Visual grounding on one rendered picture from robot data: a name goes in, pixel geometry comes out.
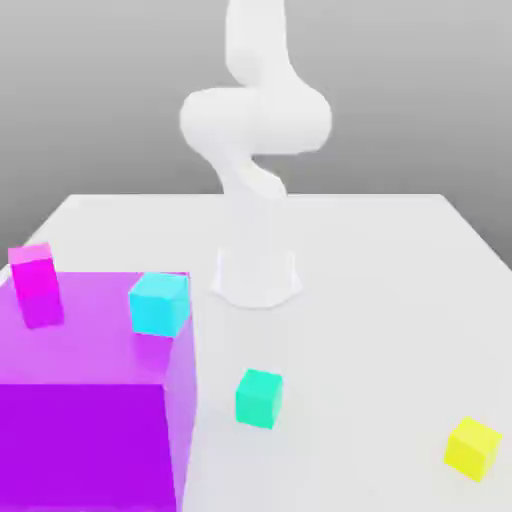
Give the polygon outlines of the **small cyan cube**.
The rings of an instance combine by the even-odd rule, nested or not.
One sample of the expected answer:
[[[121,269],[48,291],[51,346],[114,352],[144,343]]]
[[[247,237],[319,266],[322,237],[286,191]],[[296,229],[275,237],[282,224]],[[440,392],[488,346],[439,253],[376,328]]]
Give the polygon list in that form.
[[[128,297],[132,330],[137,334],[175,338],[190,316],[185,273],[144,273]]]

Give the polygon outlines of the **small turquoise cube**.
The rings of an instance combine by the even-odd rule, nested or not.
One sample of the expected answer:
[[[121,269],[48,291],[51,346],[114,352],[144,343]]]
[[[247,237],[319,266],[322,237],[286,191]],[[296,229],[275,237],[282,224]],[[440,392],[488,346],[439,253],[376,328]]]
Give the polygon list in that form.
[[[272,429],[279,415],[283,378],[279,374],[248,369],[235,393],[235,417],[239,423]]]

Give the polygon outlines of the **small magenta cube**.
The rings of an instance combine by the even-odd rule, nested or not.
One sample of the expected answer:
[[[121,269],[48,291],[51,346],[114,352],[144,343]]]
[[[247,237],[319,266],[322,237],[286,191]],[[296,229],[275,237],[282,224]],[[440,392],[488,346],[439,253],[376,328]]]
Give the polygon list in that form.
[[[8,263],[25,325],[35,329],[62,324],[64,311],[50,245],[9,248]]]

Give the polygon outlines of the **small yellow cube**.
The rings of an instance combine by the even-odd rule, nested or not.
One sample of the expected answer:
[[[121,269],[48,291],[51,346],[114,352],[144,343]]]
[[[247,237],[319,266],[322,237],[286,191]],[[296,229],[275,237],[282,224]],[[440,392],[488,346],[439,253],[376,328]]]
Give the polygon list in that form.
[[[480,482],[495,461],[503,435],[472,417],[464,417],[450,433],[444,462]]]

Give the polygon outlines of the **large purple box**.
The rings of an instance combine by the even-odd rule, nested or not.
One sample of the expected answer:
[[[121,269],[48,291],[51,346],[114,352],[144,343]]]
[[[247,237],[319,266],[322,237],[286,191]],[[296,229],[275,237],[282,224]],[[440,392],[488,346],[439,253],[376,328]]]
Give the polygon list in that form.
[[[135,334],[133,272],[59,276],[64,321],[28,328],[0,286],[0,512],[182,512],[194,329]]]

